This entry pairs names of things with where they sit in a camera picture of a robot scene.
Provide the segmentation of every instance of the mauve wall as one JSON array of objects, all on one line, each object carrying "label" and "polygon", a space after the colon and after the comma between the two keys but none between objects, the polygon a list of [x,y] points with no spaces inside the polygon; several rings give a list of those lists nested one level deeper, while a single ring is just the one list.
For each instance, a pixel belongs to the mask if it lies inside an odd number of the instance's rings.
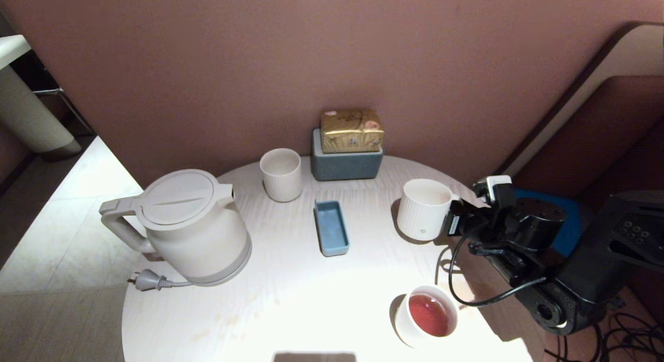
[{"label": "mauve wall", "polygon": [[386,152],[487,175],[661,0],[0,0],[143,186],[309,153],[321,109],[375,107]]}]

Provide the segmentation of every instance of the floor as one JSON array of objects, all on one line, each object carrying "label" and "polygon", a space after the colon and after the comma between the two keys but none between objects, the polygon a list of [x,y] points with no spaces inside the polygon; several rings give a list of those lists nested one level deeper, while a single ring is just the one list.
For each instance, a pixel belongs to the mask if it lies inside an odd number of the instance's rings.
[{"label": "floor", "polygon": [[123,361],[122,305],[139,254],[98,209],[142,189],[99,137],[79,141],[90,144],[80,158],[35,159],[0,199],[3,362]]}]

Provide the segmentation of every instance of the cable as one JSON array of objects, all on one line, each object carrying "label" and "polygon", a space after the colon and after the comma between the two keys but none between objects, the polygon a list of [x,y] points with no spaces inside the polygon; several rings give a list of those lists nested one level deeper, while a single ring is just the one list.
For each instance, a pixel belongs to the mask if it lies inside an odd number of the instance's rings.
[{"label": "cable", "polygon": [[[643,328],[626,327],[623,324],[623,322],[620,321],[621,317],[633,319],[642,324],[644,327]],[[625,352],[631,351],[631,352],[648,353],[650,355],[654,355],[657,358],[657,360],[664,361],[664,353],[657,350],[654,343],[655,339],[659,341],[664,341],[664,333],[657,331],[657,329],[660,328],[664,330],[663,328],[664,324],[650,326],[650,324],[648,324],[648,322],[644,321],[643,319],[635,317],[634,315],[628,313],[614,313],[609,318],[609,325],[611,324],[612,320],[616,321],[618,327],[612,328],[604,334],[603,353],[602,353],[603,355],[600,361],[608,362],[609,354],[614,350],[625,350]],[[624,332],[627,334],[622,339],[622,341],[620,341],[616,336],[616,334],[619,332]],[[619,345],[608,347],[608,340],[609,336],[611,335],[614,336],[614,339],[619,343]],[[641,338],[646,338],[646,337],[648,338],[647,344],[641,340]],[[633,342],[637,342],[640,345],[631,345]],[[637,360],[636,356],[633,355],[633,353],[628,352],[628,355],[629,357],[631,357],[631,359]]]},{"label": "cable", "polygon": [[558,353],[556,355],[556,362],[558,362],[559,360],[562,360],[562,358],[560,358],[560,338],[556,338],[556,344],[558,346],[557,347]]},{"label": "cable", "polygon": [[134,279],[127,280],[127,282],[134,284],[139,291],[148,291],[150,289],[160,291],[162,288],[187,287],[193,285],[192,282],[171,282],[166,279],[165,276],[159,276],[156,272],[150,269],[145,269],[140,273],[137,272],[135,274],[138,274],[138,276]]},{"label": "cable", "polygon": [[504,300],[505,298],[508,298],[509,296],[512,296],[513,294],[517,293],[518,291],[521,291],[522,289],[534,286],[535,284],[542,283],[543,281],[546,280],[545,277],[539,277],[538,279],[531,280],[529,282],[525,282],[524,284],[521,284],[521,286],[512,288],[509,291],[503,292],[502,294],[500,294],[498,296],[486,299],[484,301],[469,302],[469,301],[462,300],[461,298],[459,298],[459,296],[457,296],[457,294],[454,292],[454,288],[452,287],[452,272],[453,272],[453,269],[454,269],[454,263],[456,262],[456,256],[459,253],[460,248],[463,245],[463,242],[465,241],[466,238],[467,238],[467,235],[464,235],[460,239],[457,246],[455,247],[454,253],[452,254],[452,260],[450,262],[450,270],[448,271],[449,272],[448,280],[449,280],[449,283],[450,283],[450,292],[452,293],[452,296],[459,303],[462,303],[463,305],[467,305],[467,306],[474,306],[475,308],[483,308],[484,306],[491,305],[492,303],[496,303],[500,300]]},{"label": "cable", "polygon": [[565,352],[564,352],[564,354],[562,355],[562,359],[567,360],[567,355],[568,355],[568,353],[569,353],[569,349],[567,349],[567,336],[563,336],[562,339],[565,341],[565,343],[564,343],[564,345],[565,345]]},{"label": "cable", "polygon": [[597,336],[597,344],[595,347],[595,354],[592,355],[590,362],[596,362],[596,360],[600,357],[600,352],[602,351],[602,343],[604,342],[604,336],[602,336],[602,329],[600,329],[600,326],[596,324],[593,324],[592,326],[595,329],[595,336]]}]

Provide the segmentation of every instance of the power cord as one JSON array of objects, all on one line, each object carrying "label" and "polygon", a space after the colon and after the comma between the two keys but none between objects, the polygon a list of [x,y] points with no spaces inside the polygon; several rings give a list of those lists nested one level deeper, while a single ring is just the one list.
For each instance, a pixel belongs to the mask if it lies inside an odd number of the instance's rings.
[{"label": "power cord", "polygon": [[138,274],[138,276],[134,279],[128,279],[127,282],[133,284],[139,291],[148,291],[150,289],[161,291],[162,288],[186,287],[193,284],[192,282],[171,282],[165,276],[159,276],[150,269],[135,272],[134,274]]},{"label": "power cord", "polygon": [[475,308],[483,308],[484,306],[491,305],[492,303],[496,303],[500,300],[504,300],[505,298],[508,298],[509,296],[512,296],[513,294],[517,293],[518,291],[521,291],[522,289],[534,286],[535,284],[542,283],[546,280],[546,277],[538,277],[538,279],[531,280],[529,282],[525,282],[524,284],[521,284],[521,286],[515,287],[510,289],[509,291],[503,292],[502,294],[486,299],[484,301],[477,301],[477,302],[469,302],[469,301],[464,301],[457,294],[454,292],[454,288],[452,286],[452,272],[454,268],[454,263],[456,262],[456,257],[459,251],[461,250],[461,246],[463,245],[463,242],[467,238],[467,235],[464,235],[461,237],[459,243],[454,249],[454,253],[452,253],[452,260],[450,262],[450,270],[448,271],[448,281],[450,283],[450,292],[452,293],[452,296],[459,302],[462,303],[463,305],[467,306],[473,306]]},{"label": "power cord", "polygon": [[[644,327],[626,327],[620,321],[620,318],[622,317],[640,322],[640,324],[642,324]],[[658,350],[657,346],[655,345],[655,340],[664,343],[664,324],[651,326],[648,324],[648,322],[642,320],[641,318],[635,317],[634,315],[628,313],[614,313],[609,318],[609,328],[611,327],[611,322],[614,320],[617,322],[618,327],[611,328],[605,333],[602,333],[600,326],[596,324],[593,325],[595,328],[595,334],[597,336],[597,346],[595,349],[595,354],[590,359],[590,362],[609,362],[610,354],[616,350],[624,350],[625,352],[628,352],[629,357],[635,361],[637,360],[636,356],[629,352],[647,353],[654,356],[656,360],[664,361],[664,351]],[[626,336],[620,340],[617,337],[617,334],[619,333],[626,333]],[[613,336],[613,339],[615,339],[619,345],[612,347],[608,346],[608,342],[611,336]],[[557,338],[558,352],[553,353],[550,350],[545,350],[545,352],[548,355],[555,357],[557,362],[577,362],[567,358],[567,336],[563,336],[563,339],[565,344],[564,355],[560,355],[560,337]]]}]

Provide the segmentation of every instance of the blue tray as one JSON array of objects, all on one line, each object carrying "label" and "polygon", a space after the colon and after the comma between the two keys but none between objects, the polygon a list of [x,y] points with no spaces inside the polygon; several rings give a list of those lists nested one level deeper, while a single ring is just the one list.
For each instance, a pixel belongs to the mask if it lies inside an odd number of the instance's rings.
[{"label": "blue tray", "polygon": [[348,253],[348,234],[337,201],[316,202],[313,211],[318,230],[318,242],[323,256],[339,256]]}]

